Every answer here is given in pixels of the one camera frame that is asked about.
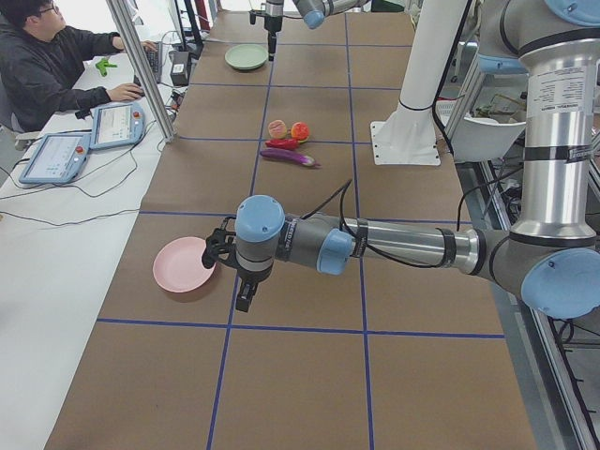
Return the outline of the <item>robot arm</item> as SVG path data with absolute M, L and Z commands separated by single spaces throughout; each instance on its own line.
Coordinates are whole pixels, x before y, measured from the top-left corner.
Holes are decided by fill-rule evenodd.
M 599 304 L 596 235 L 585 219 L 598 60 L 597 2 L 486 2 L 480 67 L 529 75 L 517 222 L 507 232 L 448 231 L 319 213 L 290 217 L 275 199 L 255 195 L 235 221 L 236 308 L 248 310 L 274 260 L 337 275 L 350 258 L 376 255 L 486 278 L 555 319 L 589 313 Z
M 293 1 L 300 18 L 309 29 L 320 27 L 329 16 L 334 16 L 354 8 L 360 8 L 367 3 L 368 1 L 353 0 Z M 254 15 L 263 18 L 263 28 L 267 33 L 268 60 L 273 62 L 277 52 L 278 33 L 282 29 L 284 19 L 284 2 L 279 0 L 266 1 L 264 7 L 254 12 Z

